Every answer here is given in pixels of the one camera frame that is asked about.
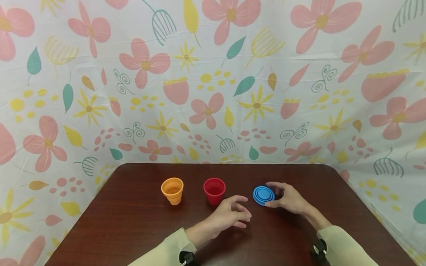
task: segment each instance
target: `silicone cup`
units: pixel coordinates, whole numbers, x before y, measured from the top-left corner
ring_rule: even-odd
[[[161,192],[172,205],[178,205],[182,201],[183,190],[184,182],[177,177],[169,178],[161,185]]]
[[[209,178],[203,185],[204,193],[207,200],[212,206],[218,206],[222,201],[223,194],[226,190],[225,183],[219,178]]]

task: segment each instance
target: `cup rim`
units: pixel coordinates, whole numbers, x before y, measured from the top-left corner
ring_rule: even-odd
[[[163,185],[164,185],[164,183],[166,183],[167,181],[169,181],[169,180],[173,180],[173,179],[176,179],[176,180],[179,180],[181,183],[182,183],[182,187],[181,187],[181,189],[178,191],[178,192],[176,192],[176,193],[173,193],[173,194],[168,194],[168,193],[166,193],[166,192],[164,192],[164,190],[163,190]],[[171,177],[171,178],[168,178],[168,179],[166,179],[162,184],[161,184],[161,192],[164,194],[164,195],[167,195],[167,196],[175,196],[175,195],[177,195],[177,194],[179,194],[179,193],[182,193],[182,190],[184,190],[184,182],[182,181],[182,179],[180,179],[180,178],[177,178],[177,177]]]
[[[207,184],[208,181],[211,181],[211,180],[217,180],[217,181],[219,181],[223,185],[223,191],[220,194],[213,195],[213,194],[210,194],[209,192],[207,192],[207,190],[206,190],[206,184]],[[212,178],[207,179],[204,182],[204,184],[203,184],[203,190],[204,190],[204,193],[206,193],[208,196],[211,196],[211,197],[222,196],[225,193],[226,185],[225,185],[225,182],[223,182],[222,179],[217,178],[217,177],[212,177]]]

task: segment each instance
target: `orange collapsible cup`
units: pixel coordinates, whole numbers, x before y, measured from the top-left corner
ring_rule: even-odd
[[[183,190],[184,182],[177,177],[169,178],[161,185],[161,192],[172,205],[178,205],[182,201]]]

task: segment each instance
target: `swirl doodle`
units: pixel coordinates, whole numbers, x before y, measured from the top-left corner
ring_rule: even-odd
[[[334,77],[337,75],[337,69],[331,69],[330,65],[326,65],[322,68],[321,73],[322,79],[315,82],[311,87],[311,90],[315,93],[320,92],[322,89],[328,91],[326,81],[331,81],[334,79]]]
[[[126,135],[126,137],[132,137],[133,142],[136,144],[135,137],[144,137],[145,131],[141,129],[141,123],[134,122],[133,123],[133,129],[125,128],[123,129],[123,133]]]
[[[308,130],[306,129],[308,125],[309,125],[309,122],[306,121],[302,125],[300,125],[296,131],[291,129],[284,130],[279,135],[279,138],[282,140],[287,140],[285,142],[285,145],[287,146],[287,142],[289,142],[289,140],[292,139],[293,137],[297,140],[303,138],[308,133]]]
[[[127,92],[130,92],[131,94],[135,95],[133,92],[129,90],[129,88],[126,87],[126,85],[130,84],[129,76],[127,76],[124,73],[118,72],[117,69],[114,69],[114,76],[119,81],[117,83],[117,91],[121,94],[126,94]]]

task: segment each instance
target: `yellow flower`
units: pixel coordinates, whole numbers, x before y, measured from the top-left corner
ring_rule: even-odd
[[[82,117],[87,114],[87,122],[89,123],[89,127],[90,127],[91,120],[93,120],[93,122],[95,122],[96,125],[99,125],[94,114],[100,117],[104,117],[98,110],[106,111],[107,108],[103,106],[93,106],[93,104],[96,101],[96,98],[98,97],[96,94],[92,96],[92,98],[90,99],[90,103],[87,100],[87,97],[85,96],[82,89],[80,89],[80,94],[81,94],[81,99],[83,100],[83,102],[81,102],[79,99],[77,99],[77,102],[81,105],[81,107],[83,107],[83,110],[79,113],[76,113],[74,116]]]
[[[340,112],[337,114],[336,120],[333,122],[333,117],[330,115],[328,117],[328,126],[324,126],[324,125],[314,125],[314,127],[316,127],[317,129],[321,129],[321,130],[326,130],[327,132],[322,135],[321,137],[325,137],[327,136],[327,138],[329,138],[331,136],[331,134],[335,134],[337,135],[339,133],[339,130],[345,130],[345,127],[342,127],[344,124],[346,124],[347,122],[349,122],[352,118],[348,118],[344,121],[341,122],[342,120],[342,116],[343,116],[343,108],[342,110],[340,110]]]
[[[274,113],[274,110],[272,110],[269,107],[263,106],[263,104],[265,102],[267,102],[269,99],[272,98],[273,93],[269,94],[268,96],[266,96],[263,100],[262,100],[262,94],[263,94],[263,85],[260,85],[259,91],[257,92],[257,99],[254,98],[254,94],[251,92],[251,103],[242,103],[242,102],[238,102],[242,107],[247,108],[247,109],[251,109],[251,111],[247,114],[247,116],[244,118],[244,121],[246,121],[252,113],[254,113],[254,123],[256,123],[257,121],[257,112],[259,112],[259,114],[265,118],[265,113],[263,112],[263,110],[269,112],[269,113]]]
[[[407,56],[406,60],[411,58],[413,55],[417,54],[417,57],[416,57],[416,64],[417,64],[422,53],[426,54],[426,36],[425,36],[425,34],[420,33],[420,39],[419,39],[418,43],[404,43],[404,46],[415,49],[414,52],[412,52],[409,56]]]
[[[191,53],[194,51],[195,47],[192,47],[192,48],[188,51],[188,44],[187,44],[187,42],[185,41],[185,48],[184,48],[184,49],[182,49],[182,47],[180,47],[180,49],[181,49],[181,53],[182,53],[182,55],[174,55],[174,57],[175,57],[176,59],[183,60],[183,62],[182,62],[182,66],[181,66],[181,69],[184,67],[184,65],[186,65],[186,66],[187,66],[187,70],[188,70],[188,72],[189,72],[189,64],[191,64],[192,66],[194,66],[194,64],[192,63],[192,61],[199,61],[199,60],[198,60],[198,58],[195,58],[195,57],[193,57],[193,56],[190,56],[190,55],[191,55]]]
[[[25,218],[32,215],[32,212],[19,212],[25,207],[28,206],[32,201],[34,200],[34,197],[28,199],[21,205],[19,205],[17,208],[12,210],[12,204],[13,204],[13,190],[9,189],[9,192],[6,196],[6,209],[3,209],[0,206],[0,226],[2,226],[2,242],[3,247],[7,245],[7,242],[9,241],[9,226],[12,226],[16,229],[29,232],[31,231],[28,227],[25,225],[18,223],[15,221],[15,219]]]
[[[154,129],[154,130],[159,130],[160,132],[158,133],[158,137],[160,138],[162,135],[164,135],[164,137],[166,138],[166,140],[168,140],[168,136],[167,134],[169,134],[171,137],[174,137],[173,132],[179,132],[179,130],[168,127],[168,125],[170,125],[170,123],[173,121],[173,117],[170,118],[167,123],[164,121],[164,116],[163,116],[163,112],[160,112],[160,122],[157,120],[157,118],[154,118],[155,122],[157,123],[156,126],[147,126],[150,129]]]

